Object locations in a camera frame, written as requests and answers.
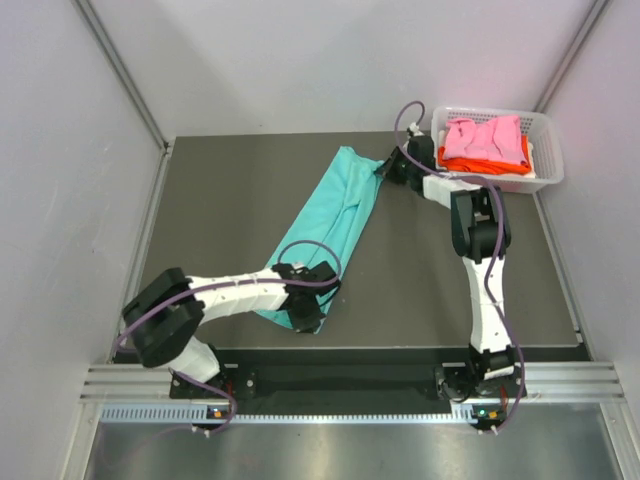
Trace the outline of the teal t shirt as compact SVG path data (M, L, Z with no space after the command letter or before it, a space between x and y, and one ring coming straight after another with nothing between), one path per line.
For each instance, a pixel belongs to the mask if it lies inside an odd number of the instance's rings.
M326 261L345 273L373 211L381 185L375 171L381 165L351 147L340 147L267 264L313 268Z

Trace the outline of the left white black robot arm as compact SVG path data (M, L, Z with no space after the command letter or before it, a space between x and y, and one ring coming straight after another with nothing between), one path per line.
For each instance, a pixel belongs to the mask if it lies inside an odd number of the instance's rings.
M123 335L144 367L184 374L212 397L226 387L227 374L214 347L196 338L202 324L265 311L282 313L298 333L312 333L325 318L322 299L340 286L338 273L326 261L312 268L277 263L217 278L187 276L180 268L170 268L123 308Z

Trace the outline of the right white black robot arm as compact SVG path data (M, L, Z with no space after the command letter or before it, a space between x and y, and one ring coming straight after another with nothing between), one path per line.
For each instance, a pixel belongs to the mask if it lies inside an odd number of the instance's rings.
M514 348L503 321L502 276L511 242L504 200L497 187L428 173L426 169L434 166L433 154L431 138L411 137L403 148L394 148L376 174L407 185L449 210L453 248L463 261L470 289L472 330L466 380L474 393L487 396L515 370Z

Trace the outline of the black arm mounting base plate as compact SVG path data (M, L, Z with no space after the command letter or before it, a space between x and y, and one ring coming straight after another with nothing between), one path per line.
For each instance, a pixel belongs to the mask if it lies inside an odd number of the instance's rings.
M280 392L414 392L429 401L455 399L463 402L501 385L516 387L521 368L515 351L479 354L474 350L446 367L446 354L329 351L265 351L238 355L223 354L215 374L189 373L185 367L171 369L178 383L175 398L193 397L200 389L209 395L214 389L242 401L271 398Z

